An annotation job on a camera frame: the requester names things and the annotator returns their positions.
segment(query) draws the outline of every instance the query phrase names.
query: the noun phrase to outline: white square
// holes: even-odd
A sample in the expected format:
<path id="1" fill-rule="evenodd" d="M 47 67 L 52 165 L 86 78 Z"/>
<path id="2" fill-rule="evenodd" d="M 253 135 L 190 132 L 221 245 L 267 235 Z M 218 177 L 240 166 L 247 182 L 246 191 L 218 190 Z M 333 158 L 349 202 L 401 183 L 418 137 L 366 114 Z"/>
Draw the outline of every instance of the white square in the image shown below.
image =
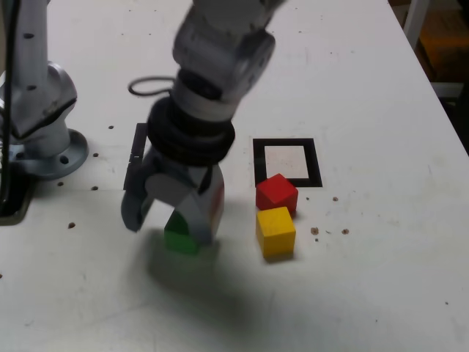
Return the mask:
<path id="1" fill-rule="evenodd" d="M 282 174 L 285 178 L 309 178 L 303 146 L 265 147 L 267 178 Z"/>

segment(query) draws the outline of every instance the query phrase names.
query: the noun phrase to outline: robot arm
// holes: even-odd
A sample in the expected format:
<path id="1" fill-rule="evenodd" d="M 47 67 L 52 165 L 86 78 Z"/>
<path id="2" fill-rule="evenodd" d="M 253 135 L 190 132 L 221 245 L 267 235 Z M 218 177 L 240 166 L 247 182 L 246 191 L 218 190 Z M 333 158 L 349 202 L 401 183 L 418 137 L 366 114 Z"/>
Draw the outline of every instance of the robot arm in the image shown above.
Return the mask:
<path id="1" fill-rule="evenodd" d="M 173 217 L 184 218 L 197 243 L 211 243 L 223 211 L 218 163 L 235 140 L 236 109 L 273 53 L 265 27 L 282 2 L 193 1 L 174 41 L 180 71 L 170 96 L 150 112 L 152 148 L 122 201 L 128 229 L 138 231 L 158 199 L 175 207 Z"/>
<path id="2" fill-rule="evenodd" d="M 265 27 L 283 0 L 194 0 L 174 42 L 182 71 L 171 96 L 187 114 L 210 122 L 230 120 L 262 75 L 275 47 Z M 207 87 L 199 87 L 204 82 Z"/>
<path id="3" fill-rule="evenodd" d="M 86 160 L 85 138 L 69 131 L 65 123 L 77 92 L 67 72 L 48 61 L 49 0 L 4 0 L 1 5 L 6 33 L 15 2 L 20 9 L 12 60 L 11 151 L 20 158 L 10 162 L 26 175 L 53 180 L 75 171 Z M 4 87 L 0 87 L 0 125 L 3 99 Z"/>

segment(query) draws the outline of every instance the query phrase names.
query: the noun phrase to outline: yellow block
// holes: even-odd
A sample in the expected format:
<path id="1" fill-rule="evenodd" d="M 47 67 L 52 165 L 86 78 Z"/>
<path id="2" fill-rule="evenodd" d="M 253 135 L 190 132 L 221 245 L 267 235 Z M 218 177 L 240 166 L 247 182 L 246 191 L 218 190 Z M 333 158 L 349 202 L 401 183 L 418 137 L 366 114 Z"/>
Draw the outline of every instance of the yellow block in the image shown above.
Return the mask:
<path id="1" fill-rule="evenodd" d="M 287 207 L 257 213 L 256 236 L 264 257 L 291 254 L 296 229 Z"/>

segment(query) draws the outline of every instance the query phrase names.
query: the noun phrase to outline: green block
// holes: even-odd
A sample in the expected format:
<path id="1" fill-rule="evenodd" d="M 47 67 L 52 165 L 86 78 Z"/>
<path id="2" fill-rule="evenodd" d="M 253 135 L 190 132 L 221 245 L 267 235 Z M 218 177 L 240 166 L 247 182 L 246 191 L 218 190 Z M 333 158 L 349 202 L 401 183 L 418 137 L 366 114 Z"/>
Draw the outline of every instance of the green block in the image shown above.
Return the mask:
<path id="1" fill-rule="evenodd" d="M 174 212 L 164 228 L 164 243 L 170 251 L 197 254 L 199 245 L 189 236 L 188 224 L 178 212 Z"/>

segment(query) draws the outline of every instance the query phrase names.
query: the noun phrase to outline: black cable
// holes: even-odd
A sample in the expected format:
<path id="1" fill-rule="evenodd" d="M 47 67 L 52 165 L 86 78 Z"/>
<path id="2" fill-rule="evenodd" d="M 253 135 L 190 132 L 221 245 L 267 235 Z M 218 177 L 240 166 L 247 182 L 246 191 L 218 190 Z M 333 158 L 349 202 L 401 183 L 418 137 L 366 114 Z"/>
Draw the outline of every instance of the black cable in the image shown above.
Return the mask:
<path id="1" fill-rule="evenodd" d="M 16 27 L 20 14 L 21 0 L 15 0 L 11 9 L 7 32 L 7 52 L 4 83 L 3 145 L 1 149 L 0 212 L 10 196 L 10 134 L 12 108 L 12 75 L 15 55 Z"/>
<path id="2" fill-rule="evenodd" d="M 142 78 L 137 78 L 131 81 L 128 85 L 129 92 L 133 95 L 136 95 L 137 97 L 152 97 L 154 95 L 162 94 L 162 93 L 167 93 L 171 90 L 171 88 L 165 88 L 165 89 L 159 89 L 159 90 L 153 90 L 150 92 L 138 92 L 134 90 L 134 86 L 140 83 L 144 82 L 151 82 L 151 81 L 171 81 L 174 82 L 174 77 L 165 77 L 165 76 L 148 76 L 148 77 L 142 77 Z"/>

